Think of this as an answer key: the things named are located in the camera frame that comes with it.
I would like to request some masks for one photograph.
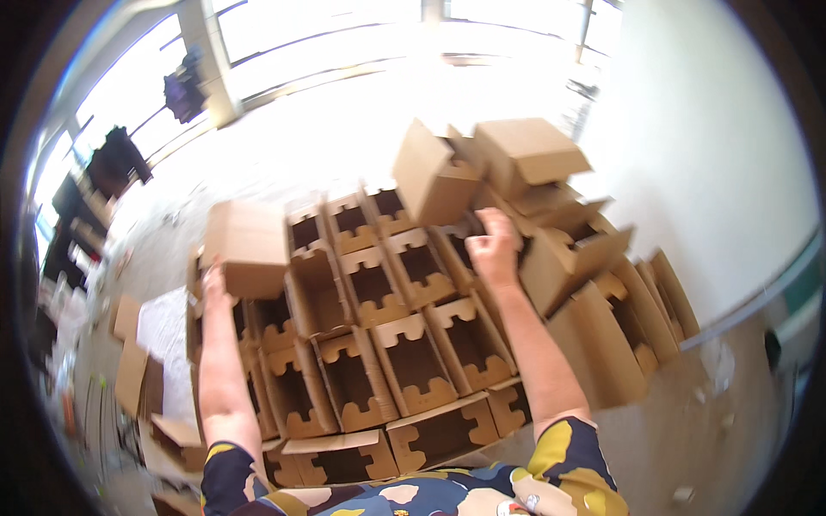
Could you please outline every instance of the floor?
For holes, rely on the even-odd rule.
[[[403,82],[379,73],[283,97],[165,159],[153,181],[136,184],[118,203],[107,257],[114,263],[127,249],[133,255],[118,279],[113,267],[105,271],[93,305],[100,309],[121,293],[149,301],[183,286],[188,250],[201,242],[216,201],[289,201],[348,178],[386,177],[413,116],[434,129],[452,121],[465,132],[477,120],[566,116],[544,100],[553,95],[519,91],[529,87],[518,82],[503,89],[490,70],[459,70],[450,82],[468,93],[435,106],[404,97]],[[78,471],[118,514],[152,514],[148,494],[162,483],[118,452],[116,427],[129,427],[112,394],[121,345],[107,333],[108,313],[100,317],[81,339],[75,366],[88,444],[77,454]],[[715,394],[706,372],[719,350],[709,344],[657,371],[642,404],[595,414],[605,458],[632,514],[734,514],[756,489],[774,457],[788,396],[769,374],[762,332],[756,318],[721,338],[735,364],[723,392]],[[532,447],[524,428],[487,454],[525,464]],[[673,501],[680,487],[693,489],[689,504]]]

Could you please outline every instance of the patterned shirt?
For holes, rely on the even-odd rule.
[[[275,490],[232,443],[210,448],[202,488],[204,516],[627,516],[596,437],[567,417],[551,425],[526,468],[496,463],[439,469],[359,485]]]

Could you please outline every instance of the person's right hand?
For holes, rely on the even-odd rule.
[[[519,286],[516,240],[510,219],[497,208],[477,210],[476,215],[485,225],[487,234],[465,239],[473,269],[491,290]]]

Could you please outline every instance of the white wall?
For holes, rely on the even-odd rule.
[[[628,0],[580,143],[616,199],[606,215],[637,225],[634,256],[665,250],[701,325],[760,291],[819,223],[790,106],[721,2]]]

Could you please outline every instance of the person's arm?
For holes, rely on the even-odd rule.
[[[198,398],[206,445],[228,441],[243,448],[261,466],[261,429],[249,398],[235,336],[232,297],[226,293],[223,262],[216,258],[206,272],[203,349]]]
[[[513,225],[502,211],[477,211],[487,235],[465,239],[473,268],[499,306],[534,418],[534,438],[565,416],[589,420],[591,410],[565,355],[545,329],[516,275]]]

